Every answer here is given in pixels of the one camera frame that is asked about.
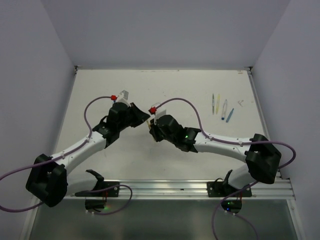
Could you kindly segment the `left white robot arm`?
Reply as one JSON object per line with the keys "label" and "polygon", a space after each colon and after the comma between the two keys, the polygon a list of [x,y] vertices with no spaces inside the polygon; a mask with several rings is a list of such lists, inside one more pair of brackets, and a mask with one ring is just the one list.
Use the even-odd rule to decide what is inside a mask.
{"label": "left white robot arm", "polygon": [[150,115],[134,103],[114,103],[108,115],[82,141],[52,156],[39,155],[25,188],[48,207],[56,206],[67,194],[68,175],[78,165],[113,144],[120,137],[121,131],[128,127],[138,127],[149,118]]}

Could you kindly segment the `yellow thin pen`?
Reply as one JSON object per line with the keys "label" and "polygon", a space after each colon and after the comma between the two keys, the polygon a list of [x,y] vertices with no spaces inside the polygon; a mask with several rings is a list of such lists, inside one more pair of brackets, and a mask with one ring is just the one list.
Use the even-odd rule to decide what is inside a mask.
{"label": "yellow thin pen", "polygon": [[215,113],[218,115],[219,112],[219,106],[220,106],[220,94],[218,93],[217,98],[216,98],[216,104],[215,104]]}

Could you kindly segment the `green thin pen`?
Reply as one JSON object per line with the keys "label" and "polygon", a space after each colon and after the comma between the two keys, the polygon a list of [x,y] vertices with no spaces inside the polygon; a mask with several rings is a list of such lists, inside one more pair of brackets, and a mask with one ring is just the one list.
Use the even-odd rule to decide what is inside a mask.
{"label": "green thin pen", "polygon": [[212,94],[212,114],[214,115],[215,114],[215,95],[214,93]]}

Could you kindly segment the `yellow gold highlighter pen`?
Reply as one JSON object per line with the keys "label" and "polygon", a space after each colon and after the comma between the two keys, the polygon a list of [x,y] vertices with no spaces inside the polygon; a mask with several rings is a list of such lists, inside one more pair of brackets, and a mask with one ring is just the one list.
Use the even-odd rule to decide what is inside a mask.
{"label": "yellow gold highlighter pen", "polygon": [[153,119],[147,120],[146,122],[147,122],[148,129],[151,130],[154,126]]}

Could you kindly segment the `blue highlighter pen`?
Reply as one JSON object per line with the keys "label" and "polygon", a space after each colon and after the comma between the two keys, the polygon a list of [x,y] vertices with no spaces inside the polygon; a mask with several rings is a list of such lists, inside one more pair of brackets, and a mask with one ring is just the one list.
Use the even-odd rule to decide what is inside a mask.
{"label": "blue highlighter pen", "polygon": [[232,110],[230,111],[230,113],[229,113],[229,115],[228,115],[228,117],[227,117],[227,119],[225,121],[226,123],[228,123],[230,121],[230,119],[231,119],[231,117],[233,115],[233,112],[234,112],[234,108],[232,108]]}

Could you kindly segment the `blue white marker pen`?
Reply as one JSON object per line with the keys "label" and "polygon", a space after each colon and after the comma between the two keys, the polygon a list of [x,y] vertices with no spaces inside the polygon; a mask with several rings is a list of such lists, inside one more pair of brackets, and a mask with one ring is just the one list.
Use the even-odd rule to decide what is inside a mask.
{"label": "blue white marker pen", "polygon": [[221,114],[222,120],[226,118],[227,108],[228,108],[228,100],[226,99],[223,103],[223,108],[222,108],[222,114]]}

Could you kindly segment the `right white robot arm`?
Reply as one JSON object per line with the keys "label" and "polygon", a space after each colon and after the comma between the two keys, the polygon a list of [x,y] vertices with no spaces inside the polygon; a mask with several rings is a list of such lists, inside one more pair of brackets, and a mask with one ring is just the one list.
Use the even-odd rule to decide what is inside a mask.
{"label": "right white robot arm", "polygon": [[149,133],[156,142],[166,140],[183,152],[212,153],[243,162],[243,166],[229,170],[222,182],[213,185],[220,194],[232,197],[251,183],[275,182],[282,155],[264,135],[234,139],[217,135],[213,140],[214,135],[183,127],[169,114],[152,119]]}

